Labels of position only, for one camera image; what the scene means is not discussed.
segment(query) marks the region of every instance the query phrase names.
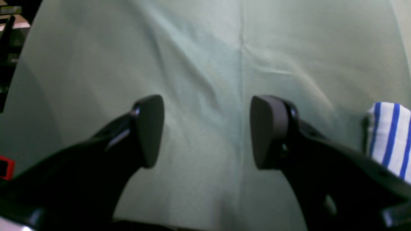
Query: striped towel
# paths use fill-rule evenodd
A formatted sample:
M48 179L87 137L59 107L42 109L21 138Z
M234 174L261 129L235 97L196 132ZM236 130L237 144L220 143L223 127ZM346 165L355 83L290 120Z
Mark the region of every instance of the striped towel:
M367 154L411 183L411 111L400 104L378 102L368 117Z

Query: light green fabric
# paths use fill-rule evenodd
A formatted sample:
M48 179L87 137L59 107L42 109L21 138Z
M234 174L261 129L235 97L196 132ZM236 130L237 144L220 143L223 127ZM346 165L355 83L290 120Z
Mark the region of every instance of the light green fabric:
M166 105L160 157L115 217L206 230L306 229L284 176L254 166L252 95L293 101L357 150L373 102L411 106L386 0L44 0L0 114L0 153L21 173L150 94Z

